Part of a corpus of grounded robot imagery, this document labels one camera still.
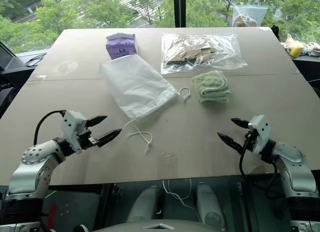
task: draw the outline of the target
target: white drawstring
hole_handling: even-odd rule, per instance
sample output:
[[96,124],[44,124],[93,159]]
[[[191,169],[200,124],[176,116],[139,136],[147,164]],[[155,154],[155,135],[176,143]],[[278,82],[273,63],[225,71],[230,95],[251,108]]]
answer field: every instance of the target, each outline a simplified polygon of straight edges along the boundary
[[[129,121],[128,123],[125,124],[125,126],[123,128],[125,128],[128,124],[130,124],[131,122],[135,121],[135,119]],[[147,154],[150,150],[150,145],[152,143],[152,134],[149,132],[141,132],[134,124],[132,125],[138,132],[137,133],[130,133],[128,134],[128,136],[132,136],[132,135],[136,135],[136,134],[140,134],[140,136],[146,141],[146,146],[145,146],[145,150],[144,152]],[[143,134],[148,134],[150,136],[150,140],[147,140],[146,137]]]
[[182,91],[183,89],[188,89],[188,90],[189,90],[188,94],[183,97],[183,100],[186,101],[186,100],[189,98],[190,94],[191,94],[191,90],[190,90],[190,88],[188,88],[188,87],[183,87],[183,88],[181,88],[181,89],[179,90],[179,92],[178,92],[179,95],[181,95],[181,91]]

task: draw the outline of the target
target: clear plastic bag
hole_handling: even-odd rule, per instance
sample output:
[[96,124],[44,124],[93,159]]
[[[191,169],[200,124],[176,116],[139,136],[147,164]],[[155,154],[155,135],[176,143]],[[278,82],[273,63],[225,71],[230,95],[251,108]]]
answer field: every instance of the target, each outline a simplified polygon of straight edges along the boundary
[[204,67],[232,70],[246,65],[235,34],[162,35],[161,74]]
[[236,5],[233,7],[233,27],[260,27],[268,7],[259,5]]
[[130,119],[145,117],[178,94],[138,55],[101,64],[100,72],[110,84],[116,103]]

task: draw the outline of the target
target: white string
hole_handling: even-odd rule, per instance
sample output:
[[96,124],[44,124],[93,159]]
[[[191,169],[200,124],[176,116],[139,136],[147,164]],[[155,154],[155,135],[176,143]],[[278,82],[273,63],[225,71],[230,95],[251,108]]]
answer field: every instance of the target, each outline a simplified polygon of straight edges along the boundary
[[[188,193],[188,195],[187,195],[186,197],[181,198],[182,200],[185,200],[185,199],[189,198],[190,195],[191,195],[192,182],[191,182],[191,179],[190,179],[190,178],[189,178],[189,183],[190,183],[189,193]],[[170,179],[168,180],[168,190],[169,190],[169,192],[171,193],[171,190],[170,190]]]
[[183,89],[188,89],[188,90],[189,90],[188,94],[183,97],[183,100],[186,101],[186,100],[189,98],[190,94],[191,94],[191,90],[190,90],[190,88],[188,88],[188,87],[183,87],[183,88],[181,88],[181,89],[179,90],[179,92],[178,92],[179,95],[181,95],[181,91],[182,91]]
[[[128,124],[130,124],[131,122],[133,122],[133,121],[135,121],[135,120],[136,120],[136,118],[133,119],[133,120],[131,120],[131,121],[129,121],[128,123],[126,123],[126,124],[124,125],[123,129],[124,129],[126,126],[128,126]],[[128,136],[140,134],[140,136],[146,141],[146,146],[145,146],[144,152],[145,152],[145,153],[148,153],[149,150],[150,150],[150,145],[151,145],[151,143],[152,143],[152,134],[149,133],[149,132],[141,132],[134,124],[133,124],[132,126],[138,131],[138,133],[130,133],[130,134],[128,134]],[[146,137],[144,137],[144,135],[143,135],[144,133],[145,133],[145,134],[148,134],[148,135],[150,136],[150,140],[147,140]]]
[[194,208],[192,208],[191,206],[186,205],[186,204],[184,203],[184,201],[179,197],[179,195],[177,195],[176,193],[169,192],[169,191],[167,190],[166,186],[165,186],[165,181],[164,181],[164,180],[162,180],[162,186],[163,186],[163,189],[165,190],[165,192],[166,192],[167,194],[171,194],[171,195],[176,196],[176,197],[180,200],[180,202],[182,203],[183,206],[192,209],[192,210],[195,212],[195,214],[196,214],[196,216],[197,216],[197,218],[198,218],[198,221],[201,222],[201,219],[200,219],[200,216],[199,216],[198,212],[197,212]]

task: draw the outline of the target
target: black cord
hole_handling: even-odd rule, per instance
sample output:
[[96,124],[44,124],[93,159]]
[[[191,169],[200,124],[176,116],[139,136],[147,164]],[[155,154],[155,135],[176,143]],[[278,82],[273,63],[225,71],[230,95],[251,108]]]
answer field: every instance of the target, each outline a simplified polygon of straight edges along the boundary
[[27,61],[24,65],[26,67],[35,67],[38,66],[38,63],[45,57],[46,53],[40,54],[34,58],[31,58],[29,61]]
[[248,179],[248,177],[245,175],[244,170],[243,170],[243,168],[242,168],[242,164],[243,164],[243,160],[244,160],[244,156],[245,156],[244,154],[246,153],[247,147],[248,147],[248,145],[250,144],[250,142],[251,142],[251,140],[250,140],[250,138],[248,138],[247,141],[245,142],[244,146],[243,146],[243,149],[242,149],[242,152],[241,152],[241,156],[240,156],[239,170],[240,170],[240,173],[241,173],[242,177],[244,178],[244,180],[245,180],[248,184],[252,185],[253,187],[256,187],[256,188],[258,188],[258,189],[261,189],[261,190],[265,191],[265,192],[267,193],[267,198],[269,198],[269,192],[274,193],[274,194],[277,194],[277,195],[280,195],[279,197],[275,197],[275,198],[272,197],[272,199],[276,199],[276,198],[281,198],[281,197],[283,197],[283,196],[284,196],[283,194],[281,194],[281,193],[279,193],[279,192],[275,192],[275,191],[270,190],[270,187],[271,187],[271,185],[272,185],[272,183],[273,183],[273,181],[274,181],[274,179],[275,179],[275,177],[276,177],[276,175],[277,175],[277,173],[276,173],[276,172],[277,172],[277,167],[276,167],[276,165],[275,165],[274,163],[273,163],[273,167],[275,168],[274,174],[273,174],[273,177],[272,177],[269,185],[267,186],[267,188],[261,187],[260,185],[257,185],[256,183],[250,181],[250,180]]
[[60,113],[63,117],[65,115],[65,112],[66,112],[65,110],[55,110],[55,111],[49,112],[39,121],[38,125],[36,126],[35,132],[34,132],[35,137],[33,139],[33,145],[37,144],[39,129],[40,129],[40,126],[43,123],[43,121],[46,118],[48,118],[51,114],[54,114],[54,113]]

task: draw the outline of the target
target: white robot part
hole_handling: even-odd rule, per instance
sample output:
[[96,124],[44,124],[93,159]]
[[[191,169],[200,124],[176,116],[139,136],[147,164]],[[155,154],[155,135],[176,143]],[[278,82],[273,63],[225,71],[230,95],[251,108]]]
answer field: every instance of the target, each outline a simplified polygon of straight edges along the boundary
[[259,155],[269,140],[271,127],[265,115],[253,117],[248,127],[249,129],[256,129],[259,134],[252,150],[255,155]]
[[69,142],[76,153],[81,153],[82,148],[78,142],[78,134],[85,129],[87,119],[80,112],[67,110],[61,123],[61,130],[64,138]]

